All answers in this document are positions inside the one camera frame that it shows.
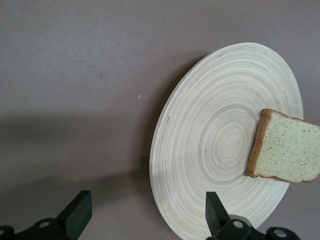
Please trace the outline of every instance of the round wooden plate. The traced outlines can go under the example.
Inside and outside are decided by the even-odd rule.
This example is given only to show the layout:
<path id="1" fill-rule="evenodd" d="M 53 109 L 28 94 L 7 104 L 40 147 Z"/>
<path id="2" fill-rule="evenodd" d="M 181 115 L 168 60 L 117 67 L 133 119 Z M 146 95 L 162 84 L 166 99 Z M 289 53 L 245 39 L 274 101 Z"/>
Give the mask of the round wooden plate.
<path id="1" fill-rule="evenodd" d="M 184 240 L 210 235 L 206 192 L 217 192 L 230 215 L 257 228 L 289 183 L 245 175 L 264 108 L 303 119 L 289 66 L 270 48 L 239 43 L 196 64 L 168 99 L 157 123 L 150 178 L 157 207 Z"/>

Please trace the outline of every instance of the brown crust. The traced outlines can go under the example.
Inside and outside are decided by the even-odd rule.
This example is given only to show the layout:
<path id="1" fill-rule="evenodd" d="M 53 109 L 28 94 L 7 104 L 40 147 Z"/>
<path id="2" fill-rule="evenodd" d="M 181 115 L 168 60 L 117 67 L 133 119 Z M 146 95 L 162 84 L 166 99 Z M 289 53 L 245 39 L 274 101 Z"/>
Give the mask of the brown crust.
<path id="1" fill-rule="evenodd" d="M 276 110 L 273 110 L 273 109 L 269 109 L 269 108 L 264 108 L 261 111 L 261 118 L 260 118 L 259 123 L 258 123 L 254 144 L 253 144 L 252 151 L 250 153 L 250 156 L 249 156 L 249 159 L 248 159 L 248 162 L 247 162 L 245 173 L 248 176 L 252 177 L 252 178 L 257 178 L 257 177 L 275 178 L 275 179 L 286 181 L 286 182 L 292 183 L 292 184 L 299 184 L 299 183 L 303 183 L 303 182 L 304 183 L 310 183 L 310 182 L 314 181 L 318 176 L 320 176 L 320 173 L 313 179 L 303 180 L 303 181 L 289 181 L 287 179 L 283 179 L 283 178 L 280 178 L 280 177 L 277 177 L 277 176 L 263 176 L 263 175 L 260 175 L 260 174 L 255 174 L 257 160 L 258 160 L 258 157 L 259 157 L 260 152 L 261 152 L 263 139 L 264 139 L 264 136 L 265 136 L 265 133 L 266 133 L 267 126 L 268 126 L 268 124 L 269 124 L 269 122 L 271 120 L 272 113 L 278 113 L 278 114 L 280 114 L 280 115 L 282 115 L 284 117 L 295 119 L 295 120 L 298 120 L 298 121 L 302 121 L 302 122 L 305 122 L 305 123 L 308 123 L 308 124 L 312 124 L 312 125 L 320 128 L 320 126 L 318 126 L 318 125 L 316 125 L 316 124 L 314 124 L 312 122 L 309 122 L 307 120 L 303 120 L 303 119 L 296 118 L 296 117 L 290 117 L 290 116 L 288 116 L 288 115 L 286 115 L 286 114 L 284 114 L 282 112 L 279 112 L 279 111 L 276 111 Z"/>

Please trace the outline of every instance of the plate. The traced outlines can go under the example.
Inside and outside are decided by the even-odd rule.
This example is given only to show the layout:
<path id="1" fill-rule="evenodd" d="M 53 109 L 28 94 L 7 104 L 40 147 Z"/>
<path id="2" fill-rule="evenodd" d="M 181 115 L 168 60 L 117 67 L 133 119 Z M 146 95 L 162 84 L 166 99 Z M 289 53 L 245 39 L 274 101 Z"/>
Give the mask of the plate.
<path id="1" fill-rule="evenodd" d="M 245 175 L 261 110 L 303 119 L 298 84 L 279 54 L 257 43 L 222 48 L 176 86 L 158 120 L 150 154 L 156 205 L 184 240 L 210 236 L 206 192 L 257 228 L 289 183 Z"/>

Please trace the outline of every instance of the gray background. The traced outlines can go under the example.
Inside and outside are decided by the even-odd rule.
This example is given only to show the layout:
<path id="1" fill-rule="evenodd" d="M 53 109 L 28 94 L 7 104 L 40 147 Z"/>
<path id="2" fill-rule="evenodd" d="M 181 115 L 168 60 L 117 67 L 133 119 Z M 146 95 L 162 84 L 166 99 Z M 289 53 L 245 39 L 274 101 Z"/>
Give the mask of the gray background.
<path id="1" fill-rule="evenodd" d="M 81 240 L 179 239 L 148 173 L 170 93 L 207 54 L 255 42 L 285 59 L 320 125 L 319 13 L 318 0 L 1 0 L 0 225 L 22 231 L 92 190 Z M 319 187 L 291 184 L 259 230 L 319 239 Z"/>

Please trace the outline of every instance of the slice of bread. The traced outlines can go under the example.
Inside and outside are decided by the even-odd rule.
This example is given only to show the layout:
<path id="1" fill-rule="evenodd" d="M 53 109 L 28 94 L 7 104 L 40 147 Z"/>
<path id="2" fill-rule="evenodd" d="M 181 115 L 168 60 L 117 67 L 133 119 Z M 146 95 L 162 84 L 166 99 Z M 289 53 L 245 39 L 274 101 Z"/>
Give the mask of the slice of bread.
<path id="1" fill-rule="evenodd" d="M 245 172 L 296 184 L 313 181 L 320 174 L 320 126 L 263 109 Z"/>

